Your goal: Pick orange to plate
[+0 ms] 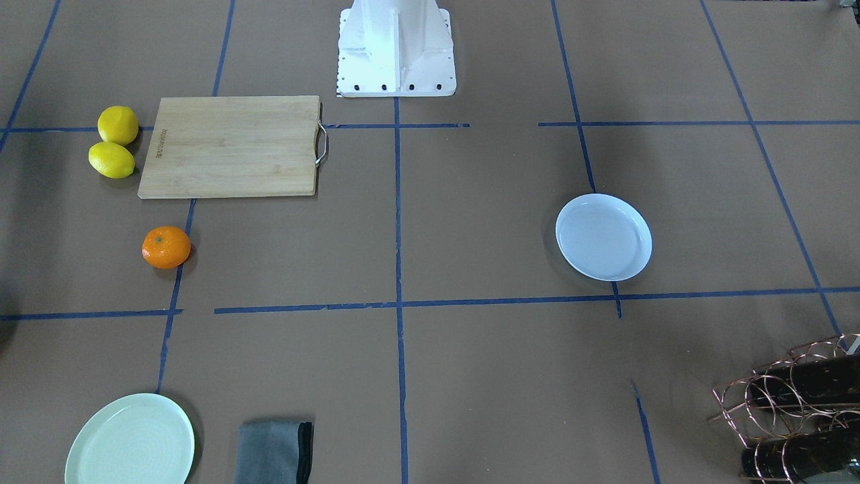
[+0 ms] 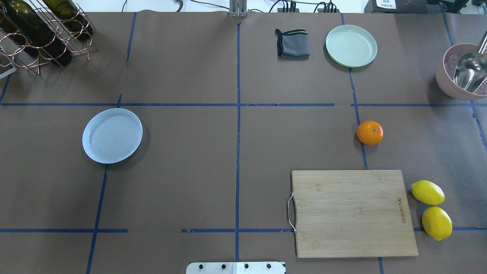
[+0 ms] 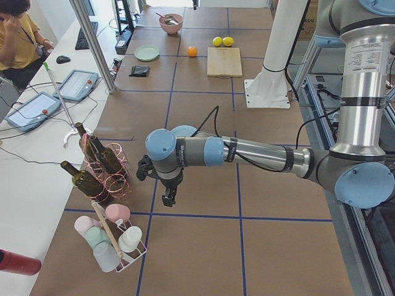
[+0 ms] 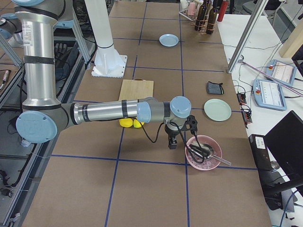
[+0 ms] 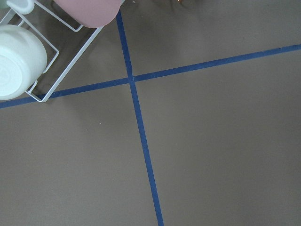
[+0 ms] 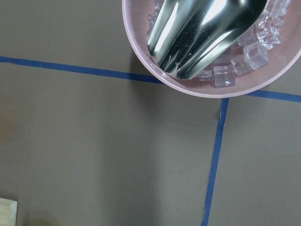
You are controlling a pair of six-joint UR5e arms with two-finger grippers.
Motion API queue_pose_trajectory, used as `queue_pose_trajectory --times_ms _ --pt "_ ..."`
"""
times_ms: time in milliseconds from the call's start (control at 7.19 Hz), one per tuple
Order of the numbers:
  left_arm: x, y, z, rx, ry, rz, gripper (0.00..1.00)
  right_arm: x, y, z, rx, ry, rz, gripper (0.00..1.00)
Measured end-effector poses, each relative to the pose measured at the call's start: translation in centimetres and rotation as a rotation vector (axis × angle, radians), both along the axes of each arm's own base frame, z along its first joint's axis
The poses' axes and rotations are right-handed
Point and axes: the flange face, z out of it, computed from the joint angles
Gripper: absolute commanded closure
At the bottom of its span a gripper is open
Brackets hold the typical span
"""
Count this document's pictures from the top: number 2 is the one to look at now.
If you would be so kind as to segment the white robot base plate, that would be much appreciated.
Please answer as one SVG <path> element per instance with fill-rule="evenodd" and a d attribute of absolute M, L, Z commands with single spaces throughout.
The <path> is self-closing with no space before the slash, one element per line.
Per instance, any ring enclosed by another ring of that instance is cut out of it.
<path fill-rule="evenodd" d="M 193 262 L 188 264 L 186 274 L 285 274 L 284 262 Z"/>

